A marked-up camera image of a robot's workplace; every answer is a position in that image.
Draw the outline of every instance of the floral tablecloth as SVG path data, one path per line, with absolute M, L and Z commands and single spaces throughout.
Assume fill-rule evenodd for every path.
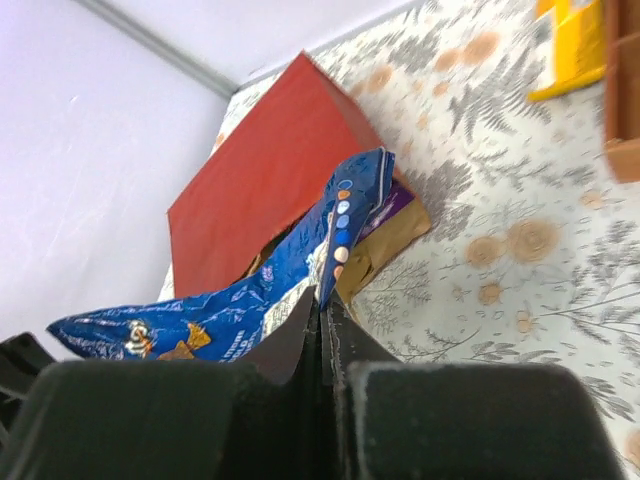
M 315 55 L 433 220 L 354 310 L 407 362 L 573 370 L 640 478 L 640 185 L 608 170 L 602 85 L 527 103 L 532 7 L 429 0 Z M 233 98 L 216 144 L 275 79 Z

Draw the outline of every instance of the blue chip bag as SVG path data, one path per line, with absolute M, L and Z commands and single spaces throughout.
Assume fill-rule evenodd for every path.
M 384 148 L 343 162 L 262 267 L 224 290 L 73 315 L 47 330 L 81 357 L 233 361 L 282 324 L 308 286 L 326 305 L 367 218 L 389 194 L 393 166 Z

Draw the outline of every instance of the cardboard box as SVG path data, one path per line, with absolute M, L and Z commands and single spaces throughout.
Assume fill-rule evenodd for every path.
M 176 297 L 240 279 L 337 165 L 380 145 L 357 104 L 300 54 L 171 206 Z

